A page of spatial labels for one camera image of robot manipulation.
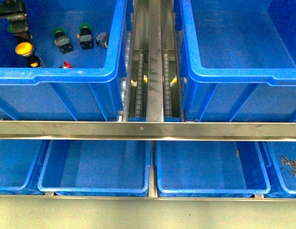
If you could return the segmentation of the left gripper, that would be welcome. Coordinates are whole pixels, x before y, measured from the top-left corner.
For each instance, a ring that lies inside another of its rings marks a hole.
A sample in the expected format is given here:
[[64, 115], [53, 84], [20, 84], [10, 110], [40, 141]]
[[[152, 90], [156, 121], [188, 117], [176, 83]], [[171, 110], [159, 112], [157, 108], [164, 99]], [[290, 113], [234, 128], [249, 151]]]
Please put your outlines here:
[[27, 21], [27, 11], [22, 0], [4, 0], [0, 4], [0, 19], [10, 22]]

